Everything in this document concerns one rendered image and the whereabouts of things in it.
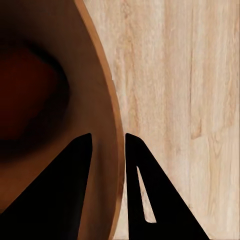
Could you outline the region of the trash can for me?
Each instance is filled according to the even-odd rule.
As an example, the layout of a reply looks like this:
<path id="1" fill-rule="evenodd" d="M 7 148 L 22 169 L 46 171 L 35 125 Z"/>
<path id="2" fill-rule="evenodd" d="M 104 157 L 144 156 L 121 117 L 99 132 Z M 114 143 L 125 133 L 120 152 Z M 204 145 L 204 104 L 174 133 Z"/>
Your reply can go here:
<path id="1" fill-rule="evenodd" d="M 84 0 L 0 0 L 0 63 L 24 42 L 62 71 L 21 136 L 0 142 L 0 216 L 75 138 L 91 133 L 77 240 L 113 240 L 125 182 L 123 123 L 110 65 Z"/>

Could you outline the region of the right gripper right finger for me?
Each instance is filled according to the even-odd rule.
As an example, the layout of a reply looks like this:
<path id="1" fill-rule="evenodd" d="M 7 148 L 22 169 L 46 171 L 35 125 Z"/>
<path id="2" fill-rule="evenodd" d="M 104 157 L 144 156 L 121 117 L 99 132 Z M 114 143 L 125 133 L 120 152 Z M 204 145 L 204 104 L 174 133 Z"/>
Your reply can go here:
<path id="1" fill-rule="evenodd" d="M 129 240 L 210 240 L 144 141 L 125 134 Z M 156 223 L 145 220 L 137 167 Z"/>

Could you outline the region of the can of soda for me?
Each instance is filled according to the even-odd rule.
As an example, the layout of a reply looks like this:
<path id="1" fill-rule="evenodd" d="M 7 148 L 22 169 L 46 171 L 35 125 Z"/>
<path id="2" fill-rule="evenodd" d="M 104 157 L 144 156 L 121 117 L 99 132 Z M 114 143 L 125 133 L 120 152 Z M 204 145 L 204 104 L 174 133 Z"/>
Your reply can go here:
<path id="1" fill-rule="evenodd" d="M 17 140 L 60 83 L 62 68 L 31 44 L 0 62 L 0 142 Z"/>

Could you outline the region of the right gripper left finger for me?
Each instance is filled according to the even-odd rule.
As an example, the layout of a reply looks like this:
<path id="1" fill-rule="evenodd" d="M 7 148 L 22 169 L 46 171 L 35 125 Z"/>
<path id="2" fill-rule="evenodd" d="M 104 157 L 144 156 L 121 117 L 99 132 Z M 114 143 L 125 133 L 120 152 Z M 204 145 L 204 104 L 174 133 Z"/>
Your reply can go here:
<path id="1" fill-rule="evenodd" d="M 77 240 L 92 152 L 75 138 L 0 215 L 0 240 Z"/>

